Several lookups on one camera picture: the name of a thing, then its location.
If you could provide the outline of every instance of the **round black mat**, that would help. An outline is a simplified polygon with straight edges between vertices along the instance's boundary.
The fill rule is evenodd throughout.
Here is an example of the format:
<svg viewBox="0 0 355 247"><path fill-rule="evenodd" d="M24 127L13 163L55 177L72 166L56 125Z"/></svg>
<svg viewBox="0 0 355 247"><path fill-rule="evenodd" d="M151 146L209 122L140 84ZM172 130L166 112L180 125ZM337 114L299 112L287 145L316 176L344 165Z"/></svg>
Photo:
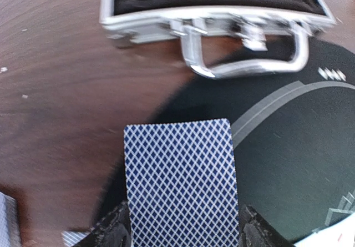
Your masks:
<svg viewBox="0 0 355 247"><path fill-rule="evenodd" d="M316 39L310 50L308 65L295 74L196 77L151 121L227 118L240 205L252 205L292 241L339 221L355 205L355 55ZM118 166L96 220L124 198Z"/></svg>

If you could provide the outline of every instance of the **brown wooden surface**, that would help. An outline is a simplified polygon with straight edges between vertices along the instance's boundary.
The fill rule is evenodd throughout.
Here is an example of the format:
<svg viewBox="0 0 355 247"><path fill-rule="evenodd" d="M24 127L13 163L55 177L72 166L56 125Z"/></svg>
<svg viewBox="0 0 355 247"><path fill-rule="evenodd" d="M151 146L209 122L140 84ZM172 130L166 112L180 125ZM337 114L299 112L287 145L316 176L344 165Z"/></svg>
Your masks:
<svg viewBox="0 0 355 247"><path fill-rule="evenodd" d="M124 126L192 76L178 42L113 48L99 1L0 0L0 191L18 200L27 247L62 246L62 230L90 225ZM355 51L354 1L326 1L344 24L324 38Z"/></svg>

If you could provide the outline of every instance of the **gray curved line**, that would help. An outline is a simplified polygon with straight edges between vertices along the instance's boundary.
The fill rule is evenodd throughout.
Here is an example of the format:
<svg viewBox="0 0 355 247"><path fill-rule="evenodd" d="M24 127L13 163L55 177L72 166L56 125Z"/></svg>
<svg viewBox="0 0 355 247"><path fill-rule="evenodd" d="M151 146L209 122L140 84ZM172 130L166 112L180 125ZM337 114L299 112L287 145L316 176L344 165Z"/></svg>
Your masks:
<svg viewBox="0 0 355 247"><path fill-rule="evenodd" d="M355 86L343 82L315 82L304 85L297 81L271 93L245 112L231 126L235 149L259 124L289 101L313 90L327 87L344 87L355 90Z"/></svg>

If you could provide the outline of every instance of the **dark green mat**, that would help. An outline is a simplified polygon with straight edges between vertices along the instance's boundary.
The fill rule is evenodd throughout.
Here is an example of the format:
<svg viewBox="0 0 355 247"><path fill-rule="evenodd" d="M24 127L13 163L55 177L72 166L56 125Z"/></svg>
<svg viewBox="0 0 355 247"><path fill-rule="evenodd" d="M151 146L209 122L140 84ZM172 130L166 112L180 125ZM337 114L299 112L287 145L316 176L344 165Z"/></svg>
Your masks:
<svg viewBox="0 0 355 247"><path fill-rule="evenodd" d="M239 203L252 205L289 240L324 227L329 208L355 190L355 55L316 39L310 50L308 65L295 74L196 77L152 120L228 118ZM344 75L325 80L319 68ZM124 198L124 168L118 167L96 220ZM330 223L343 217L333 214Z"/></svg>

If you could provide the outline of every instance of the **white paper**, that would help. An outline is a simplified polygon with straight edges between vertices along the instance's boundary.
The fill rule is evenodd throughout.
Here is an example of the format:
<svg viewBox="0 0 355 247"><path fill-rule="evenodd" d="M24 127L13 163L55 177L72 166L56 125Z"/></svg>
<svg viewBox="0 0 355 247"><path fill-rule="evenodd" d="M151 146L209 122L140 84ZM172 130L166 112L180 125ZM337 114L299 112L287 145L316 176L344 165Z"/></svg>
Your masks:
<svg viewBox="0 0 355 247"><path fill-rule="evenodd" d="M301 240L296 247L354 247L355 214L318 233Z"/></svg>

